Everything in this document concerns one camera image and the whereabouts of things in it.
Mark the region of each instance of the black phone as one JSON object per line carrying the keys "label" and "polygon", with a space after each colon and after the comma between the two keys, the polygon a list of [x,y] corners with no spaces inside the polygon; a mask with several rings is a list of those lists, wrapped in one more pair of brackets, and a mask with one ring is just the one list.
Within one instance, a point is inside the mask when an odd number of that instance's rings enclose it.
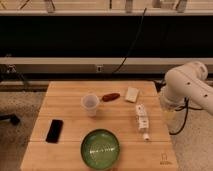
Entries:
{"label": "black phone", "polygon": [[46,141],[49,143],[57,143],[61,133],[62,126],[63,126],[62,120],[53,119],[49,132],[47,134]]}

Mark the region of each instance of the green bowl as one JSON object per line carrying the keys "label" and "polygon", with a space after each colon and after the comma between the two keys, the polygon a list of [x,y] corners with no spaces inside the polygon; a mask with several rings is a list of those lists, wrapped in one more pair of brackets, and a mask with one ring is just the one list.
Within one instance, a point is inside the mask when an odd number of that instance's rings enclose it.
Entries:
{"label": "green bowl", "polygon": [[105,129],[90,132],[81,144],[81,156],[84,163],[95,170],[112,168],[119,153],[118,139],[113,133]]}

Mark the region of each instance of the speckled floor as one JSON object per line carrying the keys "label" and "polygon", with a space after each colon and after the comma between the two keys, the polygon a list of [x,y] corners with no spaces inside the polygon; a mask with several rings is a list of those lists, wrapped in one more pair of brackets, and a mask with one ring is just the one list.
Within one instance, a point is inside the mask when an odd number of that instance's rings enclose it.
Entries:
{"label": "speckled floor", "polygon": [[0,115],[17,114],[21,123],[0,121],[0,171],[19,171],[44,92],[0,92]]}
{"label": "speckled floor", "polygon": [[[0,171],[19,171],[27,141],[39,112],[44,92],[0,92],[1,113],[17,114],[21,124],[0,121]],[[184,111],[178,112],[169,129],[182,124]],[[186,127],[171,136],[180,171],[213,170],[213,116],[205,111],[190,111]]]}

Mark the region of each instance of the chair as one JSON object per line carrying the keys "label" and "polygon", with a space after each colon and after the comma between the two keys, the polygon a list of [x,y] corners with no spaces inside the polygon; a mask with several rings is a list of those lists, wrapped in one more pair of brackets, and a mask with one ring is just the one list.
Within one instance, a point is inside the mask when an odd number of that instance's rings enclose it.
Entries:
{"label": "chair", "polygon": [[9,119],[13,125],[17,125],[20,122],[20,119],[15,114],[0,116],[0,121],[7,119]]}

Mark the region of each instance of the paper cup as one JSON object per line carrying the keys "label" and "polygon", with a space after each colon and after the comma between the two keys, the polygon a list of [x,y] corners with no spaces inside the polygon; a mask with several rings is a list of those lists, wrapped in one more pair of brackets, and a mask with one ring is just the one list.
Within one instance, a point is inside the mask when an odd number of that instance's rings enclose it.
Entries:
{"label": "paper cup", "polygon": [[81,99],[81,105],[85,109],[88,116],[95,116],[100,100],[95,94],[88,94]]}

